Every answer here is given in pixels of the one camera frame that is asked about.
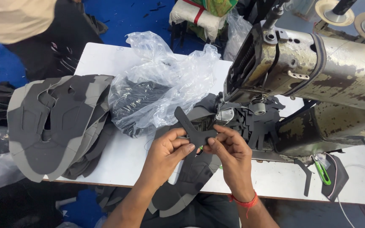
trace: stack of shoe uppers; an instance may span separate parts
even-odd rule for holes
[[[30,180],[87,177],[115,125],[108,113],[113,76],[65,76],[16,89],[8,106],[9,151]]]

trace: white cable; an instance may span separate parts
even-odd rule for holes
[[[349,166],[357,166],[357,167],[360,167],[360,168],[365,169],[365,166],[360,165],[360,164],[351,164],[351,165],[346,165],[344,168],[347,168],[347,167],[349,167]]]
[[[353,228],[355,228],[355,227],[354,227],[354,225],[352,224],[352,222],[350,222],[350,220],[349,220],[349,218],[347,217],[346,213],[344,212],[343,207],[342,207],[342,204],[340,203],[340,199],[339,199],[339,197],[337,197],[337,201],[339,202],[340,209],[342,209],[342,211],[343,211],[344,217],[346,217],[346,219],[347,219],[347,221],[350,223],[350,225],[351,225]]]

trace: drive belt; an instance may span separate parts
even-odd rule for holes
[[[309,75],[308,80],[302,81],[299,85],[295,86],[290,91],[284,93],[283,96],[292,96],[293,94],[297,93],[298,91],[309,85],[313,80],[315,80],[315,78],[322,73],[323,69],[325,69],[326,49],[325,45],[323,44],[322,37],[311,33],[310,35],[312,36],[312,39],[316,47],[316,55],[317,55],[316,67]]]

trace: red thread bracelet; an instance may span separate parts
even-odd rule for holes
[[[253,207],[254,205],[256,205],[257,202],[258,202],[258,197],[257,197],[257,193],[256,192],[254,192],[254,198],[253,198],[253,200],[250,201],[250,202],[247,202],[247,203],[240,202],[232,194],[229,194],[228,197],[230,198],[229,202],[232,202],[234,200],[238,205],[247,208],[247,212],[246,212],[246,218],[247,219],[249,218],[247,216],[247,213],[249,212],[250,208]]]

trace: hand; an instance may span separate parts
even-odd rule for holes
[[[166,182],[177,164],[195,148],[188,139],[177,138],[186,134],[183,128],[176,128],[154,140],[138,181],[156,190]]]
[[[205,153],[216,154],[222,161],[223,178],[240,202],[250,202],[255,192],[251,183],[252,151],[239,132],[228,127],[214,125],[220,132],[216,138],[209,138],[203,147]]]

